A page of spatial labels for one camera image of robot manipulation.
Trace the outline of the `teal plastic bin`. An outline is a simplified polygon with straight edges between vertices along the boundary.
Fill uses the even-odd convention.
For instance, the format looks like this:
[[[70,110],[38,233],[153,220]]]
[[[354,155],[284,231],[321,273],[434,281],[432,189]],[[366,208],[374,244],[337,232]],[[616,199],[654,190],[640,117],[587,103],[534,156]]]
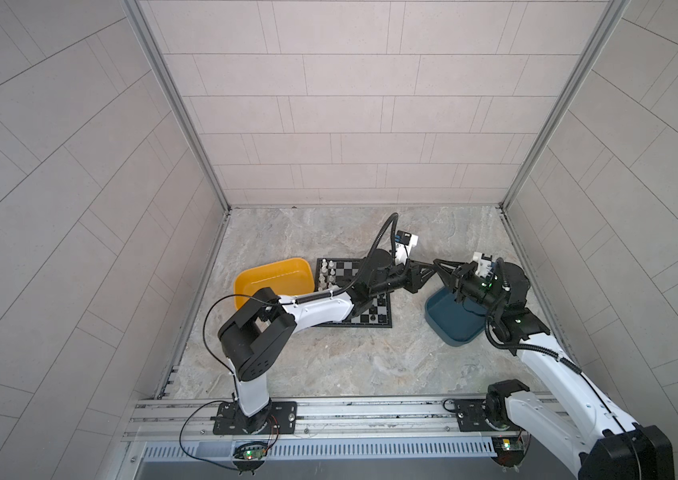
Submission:
[[[484,332],[487,308],[469,299],[462,302],[447,288],[441,288],[425,303],[424,319],[449,346],[460,347]]]

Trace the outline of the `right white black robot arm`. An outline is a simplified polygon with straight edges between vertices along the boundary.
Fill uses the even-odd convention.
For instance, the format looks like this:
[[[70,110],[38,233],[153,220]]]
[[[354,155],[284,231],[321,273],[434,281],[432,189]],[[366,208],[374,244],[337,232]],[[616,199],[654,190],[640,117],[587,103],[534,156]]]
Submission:
[[[484,307],[489,343],[517,357],[568,414],[563,420],[516,380],[490,386],[486,411],[494,427],[513,424],[554,454],[578,479],[672,479],[673,446],[656,426],[619,407],[564,351],[527,306],[524,270],[476,254],[468,263],[437,259],[434,269],[457,301]]]

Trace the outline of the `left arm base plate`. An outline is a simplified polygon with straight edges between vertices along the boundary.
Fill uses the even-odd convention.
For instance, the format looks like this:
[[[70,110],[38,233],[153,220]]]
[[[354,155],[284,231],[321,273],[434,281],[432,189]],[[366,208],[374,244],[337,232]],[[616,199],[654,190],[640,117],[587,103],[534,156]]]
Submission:
[[[246,416],[237,402],[222,402],[214,418],[214,435],[293,434],[298,404],[270,401],[264,409]]]

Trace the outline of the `black white chessboard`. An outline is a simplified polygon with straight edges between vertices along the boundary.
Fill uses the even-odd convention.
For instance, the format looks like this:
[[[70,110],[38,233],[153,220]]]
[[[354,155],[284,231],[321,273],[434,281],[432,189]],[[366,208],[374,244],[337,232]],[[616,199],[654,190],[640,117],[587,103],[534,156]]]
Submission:
[[[315,261],[314,284],[315,290],[324,288],[343,287],[354,279],[360,265],[358,258],[318,258]],[[320,324],[324,328],[369,328],[387,329],[392,327],[391,300],[389,293],[383,293],[373,298],[368,308],[353,317],[347,317],[340,322]]]

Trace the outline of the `yellow plastic tray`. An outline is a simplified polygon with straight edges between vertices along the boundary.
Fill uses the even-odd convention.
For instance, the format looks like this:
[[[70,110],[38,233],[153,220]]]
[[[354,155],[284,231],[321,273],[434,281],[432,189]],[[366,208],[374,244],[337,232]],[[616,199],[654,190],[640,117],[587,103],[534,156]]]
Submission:
[[[269,287],[278,295],[298,296],[315,290],[313,273],[302,258],[290,258],[241,272],[234,282],[235,307],[240,309],[261,288]]]

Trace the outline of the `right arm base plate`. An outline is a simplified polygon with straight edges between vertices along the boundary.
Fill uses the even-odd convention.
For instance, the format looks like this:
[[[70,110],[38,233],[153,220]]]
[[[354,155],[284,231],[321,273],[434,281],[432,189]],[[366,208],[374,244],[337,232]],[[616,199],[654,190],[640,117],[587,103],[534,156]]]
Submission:
[[[523,429],[501,417],[495,402],[487,398],[448,398],[442,402],[447,413],[456,417],[461,432],[522,432]]]

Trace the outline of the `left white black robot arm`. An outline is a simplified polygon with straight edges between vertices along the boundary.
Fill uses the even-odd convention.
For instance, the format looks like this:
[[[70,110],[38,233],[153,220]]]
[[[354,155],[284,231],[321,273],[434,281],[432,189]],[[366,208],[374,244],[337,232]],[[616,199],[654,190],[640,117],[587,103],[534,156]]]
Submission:
[[[385,220],[350,280],[298,296],[261,288],[246,296],[243,306],[219,328],[217,337],[235,381],[233,422],[237,428],[254,434],[266,427],[273,405],[266,372],[293,334],[357,316],[381,294],[399,289],[414,294],[435,275],[430,263],[410,257],[396,261],[398,218],[393,213]]]

